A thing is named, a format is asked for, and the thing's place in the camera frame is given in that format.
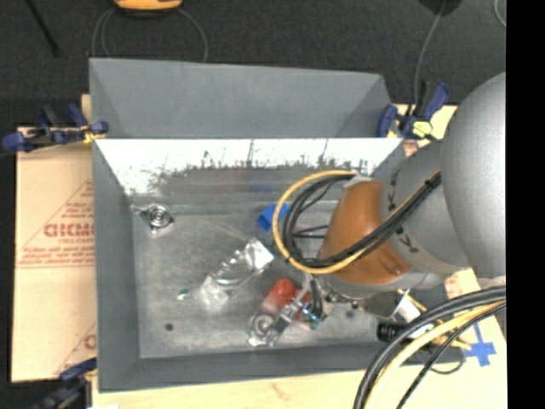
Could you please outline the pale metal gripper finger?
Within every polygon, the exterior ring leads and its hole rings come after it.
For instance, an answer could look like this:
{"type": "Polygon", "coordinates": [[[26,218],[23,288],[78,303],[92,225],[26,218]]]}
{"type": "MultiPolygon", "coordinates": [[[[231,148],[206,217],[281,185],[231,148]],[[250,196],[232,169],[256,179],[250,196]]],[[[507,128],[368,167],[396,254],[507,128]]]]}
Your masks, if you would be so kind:
{"type": "Polygon", "coordinates": [[[300,290],[290,303],[281,309],[281,314],[298,314],[301,308],[305,305],[307,292],[300,290]]]}
{"type": "Polygon", "coordinates": [[[298,308],[283,308],[267,330],[265,336],[266,344],[275,344],[298,314],[298,308]]]}

